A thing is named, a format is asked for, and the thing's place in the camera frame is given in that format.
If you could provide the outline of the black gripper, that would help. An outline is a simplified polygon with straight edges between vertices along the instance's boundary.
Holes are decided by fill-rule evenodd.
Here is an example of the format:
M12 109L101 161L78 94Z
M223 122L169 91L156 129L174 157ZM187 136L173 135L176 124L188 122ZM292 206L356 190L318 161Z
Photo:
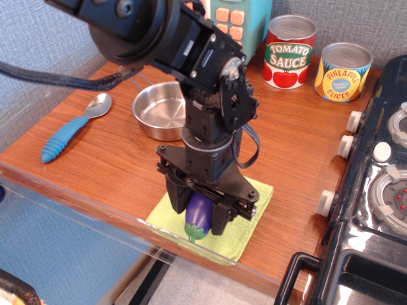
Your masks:
M235 133L214 146L189 142L184 147L159 145L158 171L165 175L167 193L173 210L186 210L193 192L216 202L212 207L212 234L221 236L236 216L251 220L256 215L259 192L240 173L242 134Z

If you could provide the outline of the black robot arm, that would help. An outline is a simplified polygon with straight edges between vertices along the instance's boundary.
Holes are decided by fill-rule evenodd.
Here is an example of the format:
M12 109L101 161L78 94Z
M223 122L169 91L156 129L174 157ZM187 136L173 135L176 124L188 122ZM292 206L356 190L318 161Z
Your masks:
M246 78L241 46L183 1L52 1L86 22L100 53L131 74L152 65L173 75L186 102L183 147L158 146L172 208L181 213L201 196L212 201L206 231L220 235L235 217L251 219L257 190L238 160L258 101Z

